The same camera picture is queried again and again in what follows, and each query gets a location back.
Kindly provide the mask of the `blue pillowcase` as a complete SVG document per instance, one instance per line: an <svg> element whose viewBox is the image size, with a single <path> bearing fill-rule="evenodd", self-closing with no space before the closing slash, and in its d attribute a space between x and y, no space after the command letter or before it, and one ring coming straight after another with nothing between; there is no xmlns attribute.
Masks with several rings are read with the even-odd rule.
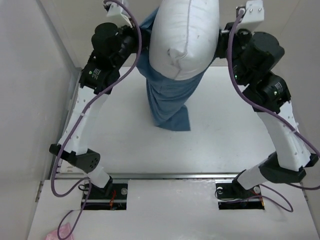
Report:
<svg viewBox="0 0 320 240"><path fill-rule="evenodd" d="M170 79L152 67L150 61L154 56L154 50L154 46L142 50L136 65L138 71L146 78L146 93L153 123L161 129L188 132L191 126L185 103L197 89L208 66L192 78Z"/></svg>

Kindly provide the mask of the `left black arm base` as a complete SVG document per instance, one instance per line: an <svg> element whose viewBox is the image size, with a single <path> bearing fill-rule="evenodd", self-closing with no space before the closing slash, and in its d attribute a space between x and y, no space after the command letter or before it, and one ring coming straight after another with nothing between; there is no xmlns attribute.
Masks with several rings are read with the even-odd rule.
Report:
<svg viewBox="0 0 320 240"><path fill-rule="evenodd" d="M108 190L107 193L94 185L89 193L88 183L78 185L78 189L82 191L80 207L84 206L84 210L124 211L127 209L127 183L113 183L111 189Z"/></svg>

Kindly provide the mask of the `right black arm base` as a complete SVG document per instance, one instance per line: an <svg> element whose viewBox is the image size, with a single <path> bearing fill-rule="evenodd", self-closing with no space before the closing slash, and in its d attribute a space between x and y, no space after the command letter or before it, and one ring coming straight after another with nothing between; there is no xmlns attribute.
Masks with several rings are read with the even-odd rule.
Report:
<svg viewBox="0 0 320 240"><path fill-rule="evenodd" d="M231 182L215 184L215 197L219 210L264 210L261 188L256 185L248 190L233 185Z"/></svg>

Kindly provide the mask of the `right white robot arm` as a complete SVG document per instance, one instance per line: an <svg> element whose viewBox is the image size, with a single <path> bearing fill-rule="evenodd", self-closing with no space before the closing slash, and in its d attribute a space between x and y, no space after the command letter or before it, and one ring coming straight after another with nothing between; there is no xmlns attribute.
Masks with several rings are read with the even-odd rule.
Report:
<svg viewBox="0 0 320 240"><path fill-rule="evenodd" d="M279 41L266 32L234 30L234 24L218 32L215 56L226 59L231 82L265 125L275 151L261 163L240 172L231 190L243 197L251 188L271 182L299 188L306 168L319 160L319 151L303 137L293 114L286 81L272 68L284 56Z"/></svg>

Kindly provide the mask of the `white pillow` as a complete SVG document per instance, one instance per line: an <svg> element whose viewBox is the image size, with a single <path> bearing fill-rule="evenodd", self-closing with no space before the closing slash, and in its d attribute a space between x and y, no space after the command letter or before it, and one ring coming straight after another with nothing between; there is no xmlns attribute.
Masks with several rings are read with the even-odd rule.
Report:
<svg viewBox="0 0 320 240"><path fill-rule="evenodd" d="M151 30L149 63L166 78L191 79L213 61L219 31L218 0L164 0Z"/></svg>

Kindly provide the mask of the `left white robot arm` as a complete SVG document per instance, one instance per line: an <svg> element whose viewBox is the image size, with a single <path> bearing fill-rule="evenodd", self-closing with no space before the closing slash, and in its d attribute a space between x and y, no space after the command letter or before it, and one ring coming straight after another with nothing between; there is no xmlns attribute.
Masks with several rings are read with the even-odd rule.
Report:
<svg viewBox="0 0 320 240"><path fill-rule="evenodd" d="M100 164L99 153L89 149L91 132L100 110L113 87L123 80L120 68L133 53L142 50L142 33L138 26L118 27L114 23L98 25L91 38L93 50L81 71L77 97L67 127L49 152L84 172L101 198L112 193L113 179Z"/></svg>

